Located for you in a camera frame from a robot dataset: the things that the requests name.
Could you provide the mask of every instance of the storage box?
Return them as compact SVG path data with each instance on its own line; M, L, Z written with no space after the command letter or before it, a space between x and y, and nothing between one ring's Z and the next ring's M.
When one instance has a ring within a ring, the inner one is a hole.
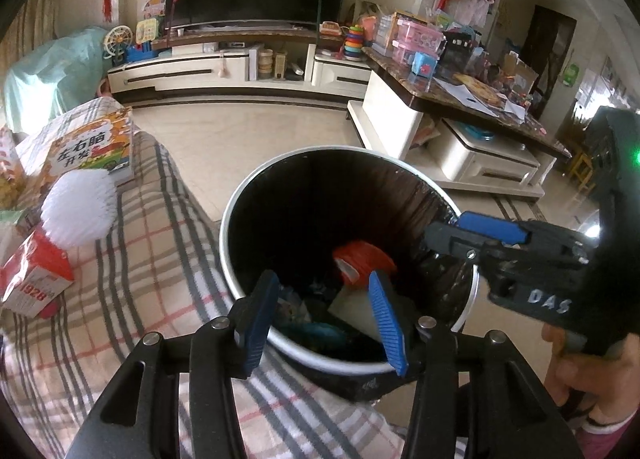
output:
M398 64L403 64L408 67L414 63L415 49L412 49L410 46L403 44L402 42L398 42L397 40L393 41L394 46L394 55L393 59L398 62Z
M398 20L398 42L410 46L415 51L437 55L444 40L444 34L431 26L414 20Z
M418 51L414 55L414 63L411 66L411 71L418 76L431 78L433 72L436 70L436 65L438 65L437 57Z
M514 91L524 95L531 93L531 88L536 83L538 74L521 61L517 53L511 51L504 56L502 70L507 76L513 76Z
M417 24L427 25L429 21L408 12L396 11L392 15L380 17L376 43L383 49L391 49L393 41L398 38L398 20L409 19Z

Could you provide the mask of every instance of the plastic bag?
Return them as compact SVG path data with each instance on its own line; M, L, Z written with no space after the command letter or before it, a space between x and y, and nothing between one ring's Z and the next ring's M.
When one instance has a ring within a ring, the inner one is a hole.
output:
M50 120L95 97L110 62L107 31L87 28L43 44L14 64L4 82L6 121L14 132L39 132Z

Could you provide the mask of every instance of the doorway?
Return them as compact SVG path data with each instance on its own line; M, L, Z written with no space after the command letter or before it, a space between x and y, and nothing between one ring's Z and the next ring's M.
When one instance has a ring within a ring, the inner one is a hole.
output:
M536 6L520 59L539 76L533 84L529 113L540 119L564 66L576 20L543 6Z

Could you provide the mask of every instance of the bed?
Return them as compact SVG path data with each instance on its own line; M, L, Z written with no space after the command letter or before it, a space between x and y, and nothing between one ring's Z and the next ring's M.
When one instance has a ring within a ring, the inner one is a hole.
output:
M33 178L51 142L120 108L101 98L55 118L18 146ZM76 282L50 320L4 311L2 394L35 447L62 458L127 354L148 331L194 332L226 314L232 299L218 258L218 225L180 179L167 150L148 133L134 136L136 186L118 201L111 233L70 252ZM403 441L368 405L319 389L266 347L248 381L233 383L249 457L392 459ZM0 417L10 427L10 414ZM188 376L180 383L180 453L192 457Z

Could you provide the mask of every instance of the white brush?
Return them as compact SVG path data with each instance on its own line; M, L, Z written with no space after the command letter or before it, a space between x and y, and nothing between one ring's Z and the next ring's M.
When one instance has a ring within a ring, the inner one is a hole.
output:
M71 170L51 188L42 205L42 227L65 251L106 237L117 214L118 195L109 172Z

